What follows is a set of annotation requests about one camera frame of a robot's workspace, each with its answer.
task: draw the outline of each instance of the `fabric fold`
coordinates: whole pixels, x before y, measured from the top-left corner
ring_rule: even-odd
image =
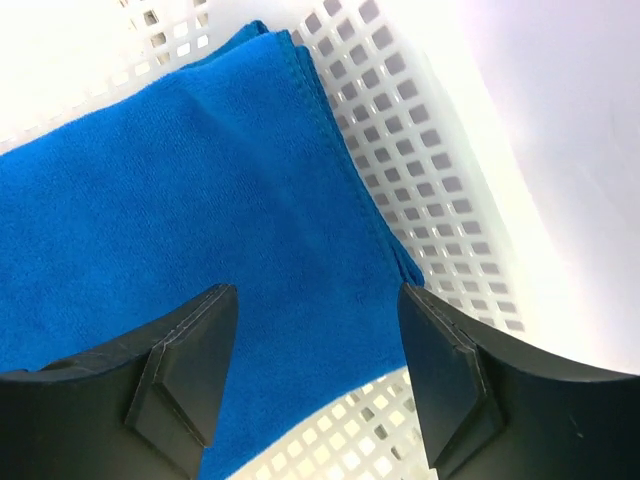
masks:
[[[0,157],[0,369],[37,369],[237,286],[200,478],[226,478],[404,364],[422,283],[352,165],[311,57],[245,27],[217,54]]]

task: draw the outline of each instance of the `folded blue cloth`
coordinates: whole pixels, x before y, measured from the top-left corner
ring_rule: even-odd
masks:
[[[202,479],[403,365],[403,281],[422,277],[358,178],[308,51],[259,23],[0,157],[0,370],[40,368],[213,284],[238,287]]]

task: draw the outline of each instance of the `blue towel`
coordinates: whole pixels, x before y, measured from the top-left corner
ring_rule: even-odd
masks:
[[[213,284],[238,287],[201,479],[402,366],[403,281],[422,277],[353,168],[308,51],[260,23],[0,157],[0,370],[40,368]]]

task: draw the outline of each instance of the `laundry basket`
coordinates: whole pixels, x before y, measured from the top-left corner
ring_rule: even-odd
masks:
[[[477,320],[530,343],[589,363],[640,371],[631,343],[607,333],[619,331],[614,325],[632,328],[625,319],[633,312],[633,296],[624,279],[634,276],[638,261],[629,260],[631,271],[624,271],[621,259],[631,248],[638,221],[616,207],[624,203],[616,187],[638,196],[632,188],[637,167],[620,157],[636,146],[629,143],[636,140],[628,125],[635,121],[637,129],[638,110],[633,106],[640,105],[640,98],[635,94],[631,107],[620,103],[629,86],[610,96],[609,128],[622,153],[612,158],[609,170],[591,164],[574,171],[573,163],[552,161],[563,153],[575,159],[580,151],[576,145],[568,152],[544,152],[538,145],[527,160],[540,161],[536,165],[541,170],[523,165],[514,155],[514,142],[524,148],[528,144],[523,135],[542,145],[545,138],[540,125],[531,131],[532,124],[526,122],[526,105],[517,100],[532,90],[517,83],[517,68],[507,68],[509,58],[517,56],[518,48],[530,47],[518,44],[526,43],[526,27],[548,16],[548,35],[562,38],[562,31],[565,41],[579,38],[584,10],[589,13],[597,2],[585,2],[583,11],[574,15],[578,20],[573,33],[553,20],[552,3],[532,3],[518,6],[518,11],[506,0],[4,4],[0,153],[131,95],[206,56],[240,26],[260,18],[271,29],[289,29],[297,43],[310,48],[362,181],[421,267],[429,289]],[[619,12],[621,21],[625,13]],[[515,31],[506,26],[511,17],[525,32],[513,35],[515,45],[505,36]],[[625,25],[629,27],[616,37],[621,48],[639,40],[631,33],[632,24]],[[502,36],[485,35],[492,31],[489,27]],[[496,42],[506,43],[498,48]],[[500,63],[502,57],[489,55],[489,50],[506,60]],[[512,76],[501,78],[505,72]],[[571,87],[570,75],[563,81]],[[566,106],[558,98],[539,101]],[[539,111],[533,113],[541,118]],[[579,113],[563,114],[566,119]],[[595,130],[596,121],[591,122]],[[547,154],[550,159],[543,162]],[[606,174],[606,182],[594,173],[598,171]],[[609,203],[593,210],[594,192]],[[593,223],[592,240],[585,240],[589,215],[599,221]],[[596,245],[603,250],[590,264],[585,259]],[[623,278],[610,282],[613,274],[603,266]],[[609,306],[616,288],[622,289],[622,300]],[[640,327],[633,328],[637,333]],[[429,432],[420,432],[403,369],[312,415],[236,476],[435,479],[421,435]]]

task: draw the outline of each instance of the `perforated plastic basket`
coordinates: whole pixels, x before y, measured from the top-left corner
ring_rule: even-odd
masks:
[[[640,267],[629,213],[640,67],[621,60],[640,44],[632,3],[601,17],[596,0],[579,11],[551,0],[7,2],[0,153],[260,18],[311,49],[361,178],[429,288],[531,343],[640,371],[628,340],[640,326],[626,320]],[[563,143],[564,131],[575,138]],[[316,413],[237,478],[435,478],[420,435],[398,371]]]

